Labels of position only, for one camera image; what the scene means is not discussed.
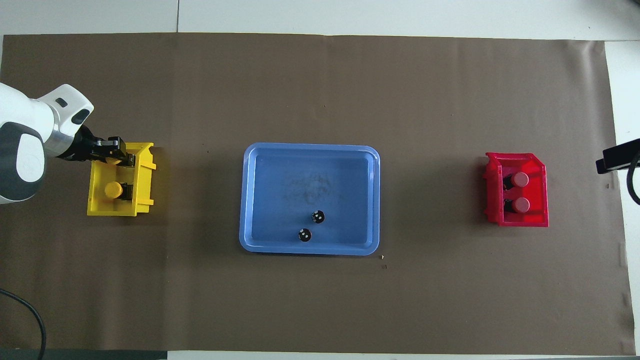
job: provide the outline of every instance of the plastic tray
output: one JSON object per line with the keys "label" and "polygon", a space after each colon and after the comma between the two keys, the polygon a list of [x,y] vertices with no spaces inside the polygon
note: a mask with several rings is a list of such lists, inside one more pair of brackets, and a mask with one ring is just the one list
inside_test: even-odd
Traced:
{"label": "plastic tray", "polygon": [[[484,172],[487,189],[487,207],[484,213],[490,222],[500,226],[549,226],[547,204],[547,168],[534,154],[511,154],[487,152],[489,163]],[[505,177],[523,172],[529,182],[524,187],[504,186]],[[512,213],[504,210],[506,200],[525,197],[530,202],[526,213]]]}
{"label": "plastic tray", "polygon": [[[326,220],[314,223],[312,214]],[[298,232],[311,231],[309,241]],[[240,243],[252,252],[369,255],[380,243],[372,147],[255,143],[244,153]]]}

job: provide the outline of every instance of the blue tray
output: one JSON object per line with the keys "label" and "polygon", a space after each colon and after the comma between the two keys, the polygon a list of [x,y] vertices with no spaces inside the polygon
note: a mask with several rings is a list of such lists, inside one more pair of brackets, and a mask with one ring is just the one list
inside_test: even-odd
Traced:
{"label": "blue tray", "polygon": [[[312,221],[314,211],[326,220]],[[311,231],[309,241],[298,232]],[[240,243],[253,252],[369,255],[380,243],[372,147],[255,143],[244,152]]]}

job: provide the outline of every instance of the red plastic bin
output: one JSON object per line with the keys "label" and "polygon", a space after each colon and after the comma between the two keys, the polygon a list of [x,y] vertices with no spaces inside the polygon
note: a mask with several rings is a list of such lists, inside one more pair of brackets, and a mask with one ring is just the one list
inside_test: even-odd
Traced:
{"label": "red plastic bin", "polygon": [[489,164],[483,175],[487,191],[484,213],[489,221],[500,226],[548,227],[545,164],[534,154],[487,152],[486,155]]}

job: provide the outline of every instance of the white table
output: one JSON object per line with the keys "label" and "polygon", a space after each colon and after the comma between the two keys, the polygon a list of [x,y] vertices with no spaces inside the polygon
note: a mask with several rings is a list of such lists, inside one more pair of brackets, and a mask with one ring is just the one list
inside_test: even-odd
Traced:
{"label": "white table", "polygon": [[[0,0],[0,35],[176,31],[605,40],[616,141],[623,143],[640,138],[640,119],[636,115],[640,113],[640,4],[631,0]],[[635,205],[627,194],[625,175],[626,172],[620,172],[618,177],[637,324],[640,322],[640,222],[637,221],[640,206]],[[640,189],[640,180],[636,180],[636,184]],[[636,344],[640,345],[638,332]],[[488,355],[472,358],[531,357]],[[169,358],[413,360],[470,357],[170,352]]]}

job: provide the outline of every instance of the red cap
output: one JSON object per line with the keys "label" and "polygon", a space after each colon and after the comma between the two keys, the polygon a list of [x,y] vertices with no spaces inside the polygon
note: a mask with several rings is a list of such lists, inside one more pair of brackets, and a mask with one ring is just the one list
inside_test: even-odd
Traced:
{"label": "red cap", "polygon": [[531,203],[526,197],[519,197],[511,203],[511,206],[516,212],[524,214],[531,207]]}
{"label": "red cap", "polygon": [[529,184],[529,176],[522,171],[517,172],[511,176],[511,184],[513,184],[513,186],[523,188]]}

